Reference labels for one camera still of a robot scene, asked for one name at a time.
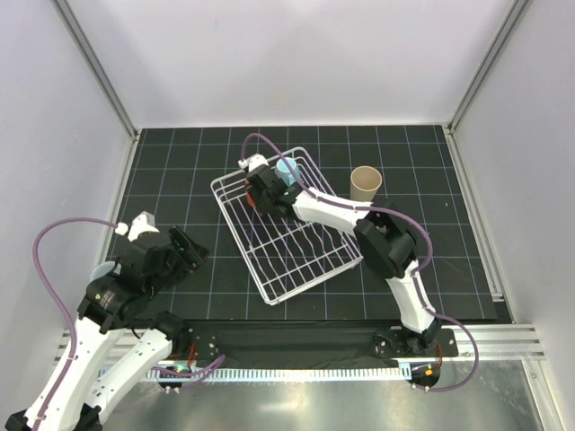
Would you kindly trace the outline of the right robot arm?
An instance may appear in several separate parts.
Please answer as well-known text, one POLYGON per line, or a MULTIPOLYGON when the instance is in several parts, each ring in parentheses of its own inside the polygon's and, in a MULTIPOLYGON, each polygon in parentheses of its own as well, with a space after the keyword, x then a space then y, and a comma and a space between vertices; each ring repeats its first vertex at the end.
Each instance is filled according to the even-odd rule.
POLYGON ((415 356, 425 356, 437 345, 441 322, 420 277, 430 257, 419 262, 414 231, 428 242, 428 252, 432 245, 420 225, 391 206, 337 198, 308 188, 300 180, 287 185, 266 162, 251 166, 242 160, 239 166, 246 173, 247 195, 261 214, 320 224, 352 235, 363 261, 392 291, 406 331, 406 348, 415 356))

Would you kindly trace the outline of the pale blue mug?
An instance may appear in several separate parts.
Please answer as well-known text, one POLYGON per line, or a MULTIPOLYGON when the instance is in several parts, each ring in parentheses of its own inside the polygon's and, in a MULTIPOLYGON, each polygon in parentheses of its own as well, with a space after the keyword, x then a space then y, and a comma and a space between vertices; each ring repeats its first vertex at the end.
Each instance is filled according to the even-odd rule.
POLYGON ((90 281, 93 282, 94 280, 104 277, 109 273, 118 275, 121 270, 121 265, 116 261, 105 261, 98 265, 90 275, 90 281))

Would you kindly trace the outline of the light blue mug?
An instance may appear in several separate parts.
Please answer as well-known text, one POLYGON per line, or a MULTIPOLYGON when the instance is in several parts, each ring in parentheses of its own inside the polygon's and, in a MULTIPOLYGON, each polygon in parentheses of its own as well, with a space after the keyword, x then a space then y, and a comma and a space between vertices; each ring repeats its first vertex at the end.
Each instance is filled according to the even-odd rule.
POLYGON ((292 186, 300 178, 299 167, 292 157, 278 159, 274 172, 287 186, 292 186))

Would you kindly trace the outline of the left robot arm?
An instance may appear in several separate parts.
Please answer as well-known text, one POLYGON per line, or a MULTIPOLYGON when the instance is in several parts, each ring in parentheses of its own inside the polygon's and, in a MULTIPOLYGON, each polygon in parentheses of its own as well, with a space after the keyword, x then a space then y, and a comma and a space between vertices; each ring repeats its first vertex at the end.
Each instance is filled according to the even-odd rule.
POLYGON ((190 328, 160 312, 138 343, 106 374, 109 352, 149 303, 206 261, 208 249, 180 227, 163 233, 143 213, 132 224, 110 223, 128 239, 125 255, 96 268, 73 318, 64 314, 70 340, 40 396, 13 413, 8 430, 101 430, 111 412, 159 361, 181 359, 190 349, 190 328))

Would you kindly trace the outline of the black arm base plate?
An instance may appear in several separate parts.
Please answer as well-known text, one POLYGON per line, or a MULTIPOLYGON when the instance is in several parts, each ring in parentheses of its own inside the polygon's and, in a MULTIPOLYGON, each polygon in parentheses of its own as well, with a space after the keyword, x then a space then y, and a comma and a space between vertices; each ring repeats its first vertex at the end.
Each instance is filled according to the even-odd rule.
POLYGON ((459 354, 454 332, 443 327, 437 344, 417 355, 397 321, 187 320, 198 359, 226 356, 229 368, 324 369, 423 361, 459 354))

